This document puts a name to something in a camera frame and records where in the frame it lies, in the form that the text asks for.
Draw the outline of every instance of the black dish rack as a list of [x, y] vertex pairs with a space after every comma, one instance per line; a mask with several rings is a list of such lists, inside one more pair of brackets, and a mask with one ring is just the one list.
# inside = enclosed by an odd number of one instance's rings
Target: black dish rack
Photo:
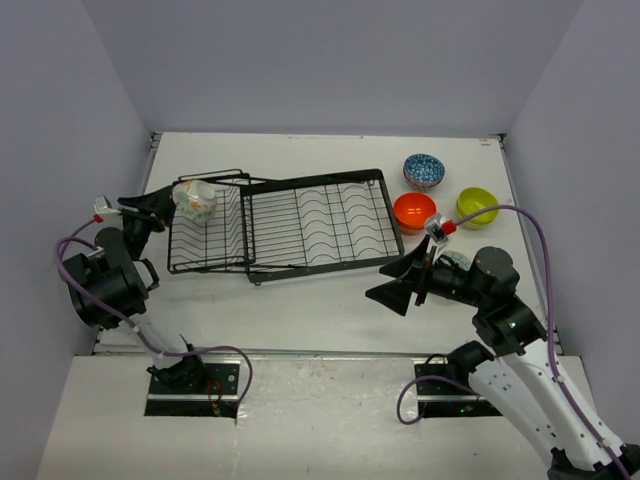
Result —
[[252, 283], [384, 265], [404, 254], [389, 193], [377, 169], [289, 180], [226, 170], [180, 177], [216, 186], [206, 225], [176, 210], [171, 273], [246, 273]]

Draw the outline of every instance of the gray wall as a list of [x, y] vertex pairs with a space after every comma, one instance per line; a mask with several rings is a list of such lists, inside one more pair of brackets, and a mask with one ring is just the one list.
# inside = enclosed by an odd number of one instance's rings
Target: gray wall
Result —
[[509, 132], [551, 246], [560, 335], [601, 415], [640, 442], [640, 2], [589, 0]]
[[139, 188], [148, 135], [79, 0], [0, 2], [0, 65], [0, 478], [21, 480], [91, 339], [54, 241]]
[[154, 130], [507, 131], [580, 0], [83, 0]]

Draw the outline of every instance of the blue patterned bowl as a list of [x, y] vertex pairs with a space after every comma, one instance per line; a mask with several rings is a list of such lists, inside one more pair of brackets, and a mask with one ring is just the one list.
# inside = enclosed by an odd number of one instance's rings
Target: blue patterned bowl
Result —
[[436, 157], [417, 153], [404, 161], [403, 173], [411, 187], [425, 191], [442, 181], [444, 165]]

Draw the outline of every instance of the yellow bowl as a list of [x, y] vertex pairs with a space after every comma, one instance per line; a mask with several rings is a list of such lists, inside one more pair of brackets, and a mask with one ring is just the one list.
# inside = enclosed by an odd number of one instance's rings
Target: yellow bowl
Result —
[[[498, 200], [491, 192], [479, 187], [465, 188], [458, 196], [458, 201], [456, 202], [456, 213], [459, 218], [462, 218], [477, 212], [478, 210], [494, 205], [498, 205]], [[471, 230], [479, 230], [493, 222], [497, 216], [498, 210], [494, 210], [492, 212], [483, 213], [462, 225]]]

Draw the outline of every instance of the wire rack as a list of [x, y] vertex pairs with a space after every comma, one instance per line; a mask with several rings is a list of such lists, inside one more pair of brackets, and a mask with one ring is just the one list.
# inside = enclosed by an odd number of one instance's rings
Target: wire rack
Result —
[[404, 248], [380, 170], [290, 180], [239, 170], [181, 177], [216, 186], [216, 215], [198, 225], [176, 211], [168, 268], [244, 272], [255, 284], [382, 265]]
[[254, 283], [381, 265], [404, 253], [380, 170], [241, 188]]
[[218, 206], [216, 215], [199, 225], [177, 209], [169, 229], [167, 268], [171, 273], [245, 272], [252, 262], [251, 232], [242, 225], [240, 186], [249, 185], [251, 177], [242, 170], [225, 170], [180, 177], [178, 182], [199, 179], [215, 185]]

